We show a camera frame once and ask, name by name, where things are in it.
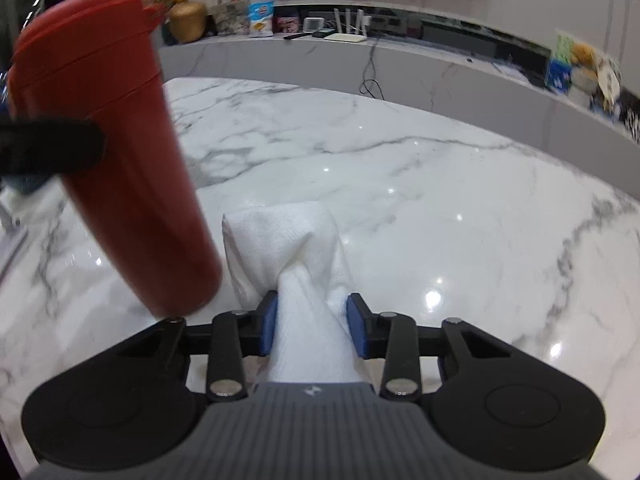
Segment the red lid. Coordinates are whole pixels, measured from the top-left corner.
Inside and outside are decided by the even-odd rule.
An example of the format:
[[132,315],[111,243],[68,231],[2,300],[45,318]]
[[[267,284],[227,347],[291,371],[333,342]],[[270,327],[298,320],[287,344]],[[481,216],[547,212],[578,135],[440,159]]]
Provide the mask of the red lid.
[[161,6],[141,0],[65,0],[37,17],[18,37],[12,84],[29,85],[75,60],[137,34],[149,34],[162,19]]

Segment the ribbed gray surface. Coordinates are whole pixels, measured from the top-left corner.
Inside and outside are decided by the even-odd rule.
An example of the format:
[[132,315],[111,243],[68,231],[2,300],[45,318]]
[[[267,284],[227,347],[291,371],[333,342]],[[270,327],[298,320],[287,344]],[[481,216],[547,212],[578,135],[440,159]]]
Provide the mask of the ribbed gray surface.
[[460,455],[420,408],[368,384],[263,384],[249,399],[210,406],[191,436],[155,462],[111,473],[43,464],[30,480],[597,480],[585,463],[521,474]]

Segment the silver screw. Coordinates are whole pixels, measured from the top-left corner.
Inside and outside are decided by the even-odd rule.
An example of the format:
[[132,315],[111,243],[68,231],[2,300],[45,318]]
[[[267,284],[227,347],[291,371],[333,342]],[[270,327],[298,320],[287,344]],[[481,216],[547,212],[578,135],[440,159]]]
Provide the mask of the silver screw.
[[418,385],[411,379],[391,379],[386,383],[386,389],[399,397],[411,395],[418,391]]
[[218,397],[233,397],[242,391],[242,384],[233,379],[220,379],[213,381],[209,386],[209,390]]

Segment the yellow plush toy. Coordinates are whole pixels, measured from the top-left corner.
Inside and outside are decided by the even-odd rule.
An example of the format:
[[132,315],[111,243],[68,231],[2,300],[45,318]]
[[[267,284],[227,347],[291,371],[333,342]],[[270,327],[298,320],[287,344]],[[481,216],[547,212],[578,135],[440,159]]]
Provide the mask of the yellow plush toy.
[[575,42],[571,46],[571,64],[593,68],[595,63],[595,50],[586,43]]

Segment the white logo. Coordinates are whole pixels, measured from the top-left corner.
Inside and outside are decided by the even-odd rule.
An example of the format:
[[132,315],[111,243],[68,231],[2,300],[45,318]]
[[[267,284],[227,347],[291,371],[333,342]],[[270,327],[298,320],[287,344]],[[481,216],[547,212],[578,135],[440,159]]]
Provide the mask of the white logo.
[[305,392],[309,397],[315,397],[316,394],[319,394],[320,392],[322,392],[322,388],[318,388],[315,384],[313,386],[309,386],[308,388],[302,390],[303,392]]

